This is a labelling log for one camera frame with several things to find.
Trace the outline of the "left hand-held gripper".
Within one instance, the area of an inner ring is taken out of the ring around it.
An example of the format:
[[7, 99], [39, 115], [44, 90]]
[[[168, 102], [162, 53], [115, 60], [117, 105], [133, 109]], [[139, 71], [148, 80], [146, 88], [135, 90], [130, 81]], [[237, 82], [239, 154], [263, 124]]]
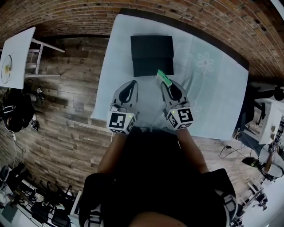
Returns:
[[129, 134], [137, 121], [138, 83], [129, 81], [114, 93], [113, 103], [107, 114], [107, 128], [114, 133]]

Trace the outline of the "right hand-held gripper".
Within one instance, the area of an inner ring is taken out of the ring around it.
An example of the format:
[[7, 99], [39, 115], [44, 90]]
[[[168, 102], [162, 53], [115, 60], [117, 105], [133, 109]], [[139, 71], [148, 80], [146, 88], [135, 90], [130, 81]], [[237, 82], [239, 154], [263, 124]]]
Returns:
[[[166, 120], [169, 121], [170, 125], [175, 131], [186, 129], [193, 123], [193, 116], [188, 102], [187, 93], [179, 83], [174, 80], [171, 80], [171, 82], [171, 92], [169, 87], [164, 82], [162, 82], [160, 85], [162, 98], [166, 104], [165, 108], [163, 109], [163, 113], [166, 117]], [[172, 98], [174, 101], [181, 103], [173, 106]]]

